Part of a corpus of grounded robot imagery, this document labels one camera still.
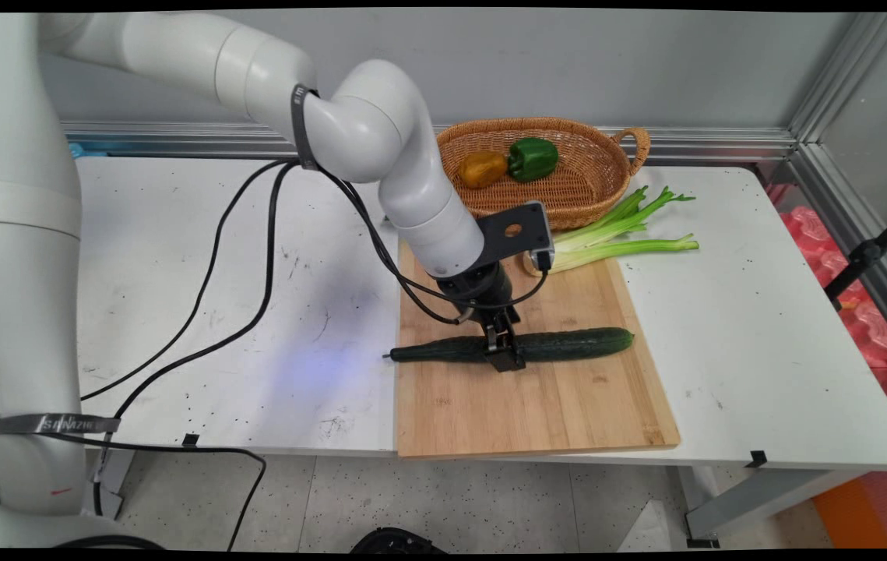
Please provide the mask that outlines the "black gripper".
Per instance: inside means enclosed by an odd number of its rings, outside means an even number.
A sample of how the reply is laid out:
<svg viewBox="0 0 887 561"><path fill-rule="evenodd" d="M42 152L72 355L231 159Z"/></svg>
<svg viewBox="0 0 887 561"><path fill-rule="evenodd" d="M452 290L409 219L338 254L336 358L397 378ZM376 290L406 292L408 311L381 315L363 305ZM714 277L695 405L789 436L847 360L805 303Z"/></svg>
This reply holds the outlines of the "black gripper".
<svg viewBox="0 0 887 561"><path fill-rule="evenodd" d="M513 284L502 263L464 271L458 276L439 278L437 287L458 301L479 305L500 305L513 299ZM475 309L470 320L481 324L487 345L487 362L497 372L518 372L527 363L516 344L514 324L521 322L514 306L503 309Z"/></svg>

